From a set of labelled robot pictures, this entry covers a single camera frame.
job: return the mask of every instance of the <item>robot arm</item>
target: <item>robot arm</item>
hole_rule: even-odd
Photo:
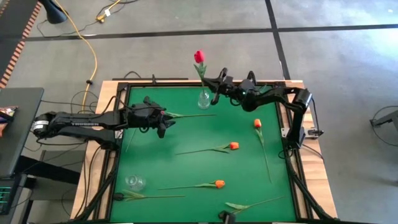
[[[268,103],[282,103],[287,109],[294,112],[293,125],[286,136],[288,147],[291,149],[300,148],[305,137],[305,131],[302,127],[303,116],[311,101],[312,94],[306,89],[289,87],[277,87],[261,93],[256,89],[256,78],[252,71],[249,72],[247,79],[239,85],[233,83],[233,77],[227,76],[227,72],[227,68],[223,68],[218,78],[203,79],[203,82],[215,93],[211,104],[218,103],[220,94],[230,98],[232,105],[242,106],[242,109],[248,112]],[[295,94],[291,103],[284,97],[288,94]]]
[[[166,129],[175,124],[175,121],[170,121],[172,117],[164,113],[165,110],[146,96],[141,104],[101,114],[48,112],[35,118],[33,133],[38,139],[62,135],[95,140],[103,149],[116,150],[118,145],[114,132],[121,129],[139,128],[141,132],[146,133],[149,128],[157,128],[158,136],[163,138]]]

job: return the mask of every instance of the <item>green tabletop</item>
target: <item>green tabletop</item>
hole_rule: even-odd
[[[240,106],[232,106],[229,99],[222,96],[217,105],[201,110],[197,105],[199,92],[200,89],[194,87],[131,90],[129,105],[141,103],[145,96],[150,96],[171,113],[217,115],[178,118],[163,139],[158,138],[155,129],[147,133],[134,129],[124,132],[114,192],[129,190],[125,178],[139,175],[147,182],[140,194],[185,197],[113,201],[111,222],[220,222],[219,212],[233,210],[225,202],[250,205],[277,197],[283,198],[251,207],[237,214],[237,221],[294,221],[287,169],[285,161],[278,157],[282,140],[275,104],[248,113]],[[272,183],[254,130],[256,118],[262,121]],[[175,155],[229,142],[238,142],[239,149],[229,154],[206,151]],[[222,189],[158,190],[214,180],[224,180],[226,185]]]

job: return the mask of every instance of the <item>concrete floor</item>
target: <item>concrete floor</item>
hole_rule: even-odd
[[[109,4],[106,0],[59,1],[79,28],[93,22],[96,13]],[[398,23],[397,1],[271,2],[278,27]],[[41,10],[36,24],[44,19],[45,11]],[[113,14],[104,24],[90,26],[84,33],[270,26],[263,0],[141,0]],[[72,30],[67,22],[42,26],[45,35]],[[35,27],[30,36],[40,36]],[[304,80],[317,103],[320,127],[325,130],[320,138],[321,149],[342,220],[374,223],[396,223],[397,220],[398,148],[378,140],[369,126],[369,119],[379,108],[398,105],[397,37],[397,29],[280,34],[291,78]],[[99,63],[91,89],[96,94],[103,80],[123,77],[130,70],[143,77],[155,74],[157,77],[197,78],[192,68],[192,54],[197,49],[206,52],[206,75],[209,77],[217,76],[222,67],[228,67],[229,74],[235,78],[244,78],[253,70],[258,79],[283,79],[271,33],[90,42]],[[41,86],[45,88],[45,100],[70,101],[74,93],[84,89],[92,69],[91,52],[80,40],[26,42],[8,87]],[[81,97],[77,97],[76,102],[80,101]],[[43,103],[39,113],[50,110],[68,111],[69,106]],[[378,131],[383,138],[398,144],[397,132],[392,127],[387,125]],[[27,146],[34,148],[35,143],[29,139]],[[39,155],[39,152],[24,153]],[[39,209],[39,205],[34,205],[29,221],[49,223],[68,219],[59,202],[41,203],[46,203],[49,209],[44,211],[43,207]]]

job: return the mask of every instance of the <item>clear glass cup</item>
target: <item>clear glass cup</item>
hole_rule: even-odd
[[[145,188],[146,180],[138,175],[131,175],[126,177],[126,183],[132,191],[138,192]]]
[[[202,89],[199,94],[198,106],[200,109],[207,109],[210,106],[210,94],[207,90]]]

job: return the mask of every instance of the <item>wooden table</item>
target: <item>wooden table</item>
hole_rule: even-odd
[[[152,81],[149,80],[136,80],[136,81],[104,81],[101,87],[101,93],[99,95],[99,100],[98,100],[98,105],[96,109],[96,113],[101,113],[106,105],[108,104],[109,99],[116,95],[117,88],[119,82],[130,82],[130,83],[152,83]],[[167,83],[167,82],[176,82],[175,80],[159,80],[157,83]],[[192,81],[192,80],[180,80],[179,82],[184,83],[184,82],[199,82],[198,80]],[[304,88],[304,84],[302,81],[279,81],[279,80],[264,80],[264,81],[259,81],[259,82],[285,82],[286,86],[289,87],[298,87],[298,88]],[[113,107],[110,106],[108,108],[108,111],[112,110]],[[281,111],[282,111],[282,117],[284,120],[284,125],[285,127],[288,127],[288,120],[287,120],[287,113],[284,109],[283,106],[281,106]],[[305,117],[304,117],[304,122],[303,126],[305,128],[312,128],[314,127],[313,125],[313,119],[312,119],[312,114],[310,110],[307,110]],[[306,139],[304,140],[304,144],[312,147],[319,153],[320,151],[320,146],[318,140],[310,140]],[[88,180],[88,173],[89,173],[89,165],[91,160],[93,160],[93,166],[91,170],[91,178],[90,178],[90,188],[88,189],[88,201],[91,201],[91,199],[94,197],[95,193],[97,193],[98,187],[99,187],[99,182],[100,182],[100,176],[103,168],[103,162],[104,162],[104,155],[105,151],[100,150],[97,152],[95,157],[93,158],[93,154],[95,153],[96,149],[98,148],[98,143],[94,141],[90,141],[87,145],[87,150],[86,150],[86,156],[85,156],[85,162],[87,164],[86,166],[86,178]],[[317,202],[323,207],[323,209],[331,216],[336,217],[336,210],[335,210],[335,204],[333,202],[333,198],[331,196],[330,192],[330,187],[329,187],[329,182],[328,182],[328,177],[326,176],[326,170],[325,166],[323,164],[323,161],[321,158],[319,158],[318,155],[316,155],[314,152],[306,150],[305,147],[302,147],[300,150],[300,155],[301,155],[301,161],[302,161],[302,166],[303,166],[303,171],[305,174],[305,180],[307,183],[307,187],[311,194],[315,197]],[[294,162],[294,166],[297,164],[297,161],[295,161],[294,158],[292,158],[292,162]],[[111,166],[113,164],[113,160],[111,159],[108,164],[108,169],[107,172],[110,171]],[[305,211],[305,203],[304,199],[302,197],[302,194],[300,193],[299,189],[297,189],[297,200],[300,208],[300,213],[302,218],[307,218],[307,213]],[[84,185],[84,175],[80,176],[80,181],[78,184],[77,192],[76,192],[76,197],[75,197],[75,202],[73,204],[72,208],[72,213],[71,213],[71,218],[74,218],[81,206],[81,203],[83,201],[83,196],[85,194],[85,185]],[[108,194],[109,194],[109,188],[108,190],[104,193],[103,198],[101,200],[101,206],[99,210],[99,216],[98,218],[104,218],[106,214],[106,206],[108,204]]]

